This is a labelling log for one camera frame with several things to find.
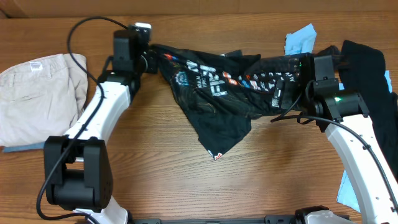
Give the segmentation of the black printed cycling jersey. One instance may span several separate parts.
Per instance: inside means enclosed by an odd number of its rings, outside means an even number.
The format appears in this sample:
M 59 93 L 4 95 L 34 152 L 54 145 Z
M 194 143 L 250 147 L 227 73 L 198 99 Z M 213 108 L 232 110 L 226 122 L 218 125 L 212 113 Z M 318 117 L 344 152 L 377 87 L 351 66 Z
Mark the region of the black printed cycling jersey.
M 214 160 L 251 131 L 252 120 L 282 114 L 273 99 L 277 82 L 297 82 L 304 58 L 217 55 L 160 44 L 151 49 L 176 103 Z

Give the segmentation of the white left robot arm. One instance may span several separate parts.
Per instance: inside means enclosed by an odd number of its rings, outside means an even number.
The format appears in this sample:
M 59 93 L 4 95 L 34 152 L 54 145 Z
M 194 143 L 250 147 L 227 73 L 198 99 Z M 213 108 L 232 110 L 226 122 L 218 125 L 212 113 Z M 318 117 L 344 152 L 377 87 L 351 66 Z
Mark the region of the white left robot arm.
M 114 33 L 114 54 L 107 58 L 93 99 L 80 119 L 63 136 L 44 144 L 45 182 L 38 195 L 88 223 L 133 223 L 131 213 L 113 197 L 113 175 L 106 150 L 116 123 L 129 108 L 141 76 L 153 69 L 149 54 L 150 26 L 136 24 Z

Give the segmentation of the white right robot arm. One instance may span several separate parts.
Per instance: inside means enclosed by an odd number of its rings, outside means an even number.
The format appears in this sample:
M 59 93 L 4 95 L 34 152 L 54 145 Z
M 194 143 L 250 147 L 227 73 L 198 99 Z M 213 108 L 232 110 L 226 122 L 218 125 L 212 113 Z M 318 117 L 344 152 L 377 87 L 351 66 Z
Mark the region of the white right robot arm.
M 330 55 L 299 61 L 299 106 L 337 151 L 363 223 L 397 223 L 397 182 L 376 140 L 373 121 L 356 90 L 340 90 Z

